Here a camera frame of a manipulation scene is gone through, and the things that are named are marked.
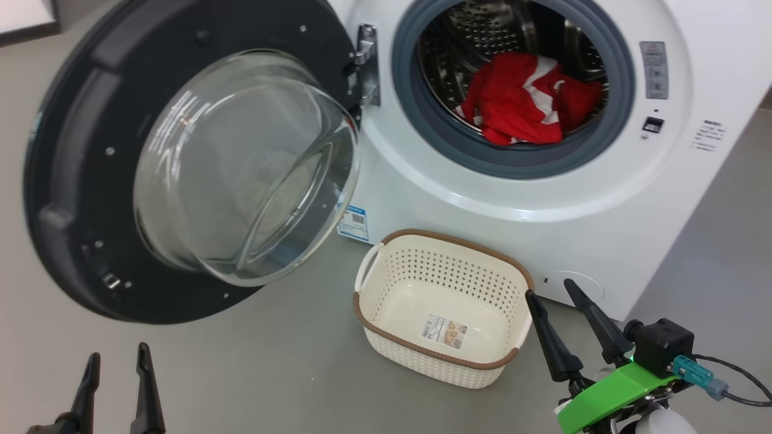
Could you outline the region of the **white front-load washing machine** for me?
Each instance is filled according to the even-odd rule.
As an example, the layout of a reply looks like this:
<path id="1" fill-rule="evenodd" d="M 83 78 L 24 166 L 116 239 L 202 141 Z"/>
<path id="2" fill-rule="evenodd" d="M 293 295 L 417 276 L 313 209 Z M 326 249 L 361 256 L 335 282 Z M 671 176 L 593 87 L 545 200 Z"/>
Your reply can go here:
<path id="1" fill-rule="evenodd" d="M 483 175 L 435 150 L 396 94 L 392 49 L 416 0 L 328 1 L 351 38 L 362 23 L 378 31 L 381 106 L 364 107 L 350 203 L 367 212 L 369 244 L 415 228 L 513 257 L 537 288 L 550 272 L 579 272 L 603 286 L 600 305 L 616 319 L 644 294 L 772 85 L 772 0 L 595 0 L 636 73 L 621 134 L 562 175 Z M 665 42 L 666 101 L 645 96 L 641 41 Z"/>

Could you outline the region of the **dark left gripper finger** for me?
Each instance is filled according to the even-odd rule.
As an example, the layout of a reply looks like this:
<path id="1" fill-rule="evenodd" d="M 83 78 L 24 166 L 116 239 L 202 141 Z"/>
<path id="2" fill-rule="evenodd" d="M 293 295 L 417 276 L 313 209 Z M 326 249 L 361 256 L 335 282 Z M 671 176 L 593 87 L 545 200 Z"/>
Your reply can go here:
<path id="1" fill-rule="evenodd" d="M 95 393 L 99 386 L 100 354 L 92 353 L 86 361 L 71 409 L 56 420 L 56 434 L 93 434 Z"/>
<path id="2" fill-rule="evenodd" d="M 151 349 L 145 342 L 138 345 L 137 374 L 139 376 L 137 411 L 130 425 L 130 434 L 166 434 Z"/>

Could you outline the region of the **cream perforated basket brown rim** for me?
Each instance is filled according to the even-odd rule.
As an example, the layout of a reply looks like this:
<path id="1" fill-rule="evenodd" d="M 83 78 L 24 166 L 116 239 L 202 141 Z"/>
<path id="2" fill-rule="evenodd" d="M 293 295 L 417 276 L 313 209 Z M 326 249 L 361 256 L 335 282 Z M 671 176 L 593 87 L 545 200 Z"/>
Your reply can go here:
<path id="1" fill-rule="evenodd" d="M 359 265 L 353 308 L 370 346 L 423 376 L 488 387 L 518 355 L 533 321 L 529 272 L 511 257 L 447 234 L 401 230 Z M 460 350 L 421 337 L 428 314 L 469 329 Z"/>

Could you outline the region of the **red garment with white stripes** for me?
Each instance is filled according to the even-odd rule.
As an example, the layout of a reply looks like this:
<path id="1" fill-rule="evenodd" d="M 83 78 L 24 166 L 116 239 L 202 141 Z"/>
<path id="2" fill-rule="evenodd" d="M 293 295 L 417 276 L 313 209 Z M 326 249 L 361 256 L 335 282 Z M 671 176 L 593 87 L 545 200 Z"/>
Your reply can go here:
<path id="1" fill-rule="evenodd" d="M 503 52 L 473 75 L 455 113 L 494 145 L 554 145 L 582 126 L 602 98 L 600 82 L 569 76 L 553 58 Z"/>

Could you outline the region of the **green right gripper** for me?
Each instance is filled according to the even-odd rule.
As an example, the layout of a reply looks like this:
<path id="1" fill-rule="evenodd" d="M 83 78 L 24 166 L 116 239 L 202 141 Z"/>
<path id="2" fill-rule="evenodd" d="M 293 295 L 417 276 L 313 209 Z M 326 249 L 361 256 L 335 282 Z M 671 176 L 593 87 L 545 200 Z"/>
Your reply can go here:
<path id="1" fill-rule="evenodd" d="M 686 382 L 660 379 L 629 360 L 634 349 L 617 324 L 571 278 L 563 281 L 584 314 L 609 365 L 621 366 L 600 381 L 582 376 L 583 364 L 563 343 L 532 289 L 525 293 L 540 347 L 554 382 L 568 382 L 570 397 L 555 409 L 562 434 L 688 434 L 688 421 L 665 404 Z"/>

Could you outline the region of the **perforated steel washer drum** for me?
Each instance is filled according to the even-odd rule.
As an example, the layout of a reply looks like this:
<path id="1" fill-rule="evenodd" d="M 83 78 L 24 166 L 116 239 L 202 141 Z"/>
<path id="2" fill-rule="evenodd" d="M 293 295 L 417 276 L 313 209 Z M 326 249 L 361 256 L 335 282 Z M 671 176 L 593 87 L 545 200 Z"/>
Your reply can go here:
<path id="1" fill-rule="evenodd" d="M 417 61 L 432 96 L 462 129 L 490 146 L 500 146 L 486 140 L 479 127 L 456 115 L 455 108 L 465 101 L 473 75 L 503 52 L 553 58 L 569 76 L 602 84 L 602 102 L 562 141 L 601 120 L 609 102 L 606 66 L 576 22 L 533 0 L 465 0 L 435 17 L 417 42 Z M 551 146 L 527 142 L 511 146 L 518 145 Z"/>

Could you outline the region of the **grey rubber door gasket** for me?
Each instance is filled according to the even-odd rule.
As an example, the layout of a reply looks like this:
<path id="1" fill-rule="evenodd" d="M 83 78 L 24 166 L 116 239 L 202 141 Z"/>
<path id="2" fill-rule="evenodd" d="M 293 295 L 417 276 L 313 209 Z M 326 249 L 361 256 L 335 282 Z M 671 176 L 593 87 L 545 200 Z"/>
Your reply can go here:
<path id="1" fill-rule="evenodd" d="M 591 39 L 606 66 L 609 101 L 594 126 L 551 146 L 496 150 L 450 118 L 432 96 L 417 61 L 417 42 L 441 12 L 465 0 L 416 0 L 403 17 L 392 49 L 395 91 L 407 118 L 439 153 L 483 175 L 536 179 L 562 175 L 600 156 L 617 140 L 635 97 L 633 58 L 618 26 L 595 0 L 533 0 L 565 14 Z"/>

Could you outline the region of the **blue energy label sticker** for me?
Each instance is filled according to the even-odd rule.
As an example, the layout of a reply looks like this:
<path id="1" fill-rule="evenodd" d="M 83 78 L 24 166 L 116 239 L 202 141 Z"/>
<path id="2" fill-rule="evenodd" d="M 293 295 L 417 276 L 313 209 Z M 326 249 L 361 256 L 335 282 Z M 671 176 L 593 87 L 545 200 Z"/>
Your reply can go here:
<path id="1" fill-rule="evenodd" d="M 337 224 L 337 233 L 344 237 L 369 244 L 370 237 L 367 212 L 356 206 L 347 206 L 341 220 Z"/>

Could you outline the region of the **grey warning sticker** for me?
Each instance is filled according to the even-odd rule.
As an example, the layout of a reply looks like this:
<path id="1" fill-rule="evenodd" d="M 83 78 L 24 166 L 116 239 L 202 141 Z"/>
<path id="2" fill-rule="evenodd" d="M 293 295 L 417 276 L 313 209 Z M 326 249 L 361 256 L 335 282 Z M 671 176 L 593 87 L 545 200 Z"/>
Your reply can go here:
<path id="1" fill-rule="evenodd" d="M 645 96 L 647 99 L 668 99 L 668 59 L 666 44 L 661 41 L 641 41 L 645 76 Z"/>

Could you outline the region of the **basket product label sticker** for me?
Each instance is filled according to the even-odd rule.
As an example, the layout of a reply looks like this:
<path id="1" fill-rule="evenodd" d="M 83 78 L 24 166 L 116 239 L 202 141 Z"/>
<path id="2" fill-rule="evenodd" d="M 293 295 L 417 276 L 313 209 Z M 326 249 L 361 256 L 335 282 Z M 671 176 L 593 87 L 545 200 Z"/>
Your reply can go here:
<path id="1" fill-rule="evenodd" d="M 466 325 L 458 323 L 458 321 L 430 313 L 425 319 L 421 337 L 460 350 L 468 329 Z"/>

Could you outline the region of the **round white filter cover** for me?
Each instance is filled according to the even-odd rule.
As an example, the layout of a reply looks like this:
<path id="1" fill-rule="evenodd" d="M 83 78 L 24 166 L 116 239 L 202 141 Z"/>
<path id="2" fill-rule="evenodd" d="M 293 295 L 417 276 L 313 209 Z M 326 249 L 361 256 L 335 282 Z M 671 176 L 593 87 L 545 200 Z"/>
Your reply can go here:
<path id="1" fill-rule="evenodd" d="M 550 300 L 573 306 L 574 303 L 565 288 L 565 280 L 573 280 L 594 302 L 600 303 L 606 296 L 603 286 L 588 275 L 579 272 L 558 270 L 541 277 L 537 293 Z"/>

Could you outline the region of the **black round glass washer door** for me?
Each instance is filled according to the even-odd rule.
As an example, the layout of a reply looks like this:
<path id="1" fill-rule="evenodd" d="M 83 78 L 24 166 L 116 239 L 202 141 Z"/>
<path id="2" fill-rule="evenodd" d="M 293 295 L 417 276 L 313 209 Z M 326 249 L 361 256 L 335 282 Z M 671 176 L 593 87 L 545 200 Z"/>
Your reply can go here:
<path id="1" fill-rule="evenodd" d="M 328 0 L 119 0 L 64 61 L 23 175 L 31 244 L 60 289 L 99 316 L 181 324 L 259 291 L 155 259 L 132 210 L 141 146 L 176 91 L 217 60 L 275 49 L 359 113 L 350 36 Z"/>

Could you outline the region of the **metal door hinge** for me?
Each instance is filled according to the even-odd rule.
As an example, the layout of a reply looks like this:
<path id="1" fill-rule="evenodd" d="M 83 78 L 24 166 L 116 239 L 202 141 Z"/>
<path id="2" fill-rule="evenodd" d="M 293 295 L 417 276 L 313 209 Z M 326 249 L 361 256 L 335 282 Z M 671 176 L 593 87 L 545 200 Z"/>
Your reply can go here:
<path id="1" fill-rule="evenodd" d="M 375 107 L 381 106 L 378 47 L 377 28 L 367 23 L 359 25 L 355 64 L 362 91 L 361 104 Z"/>

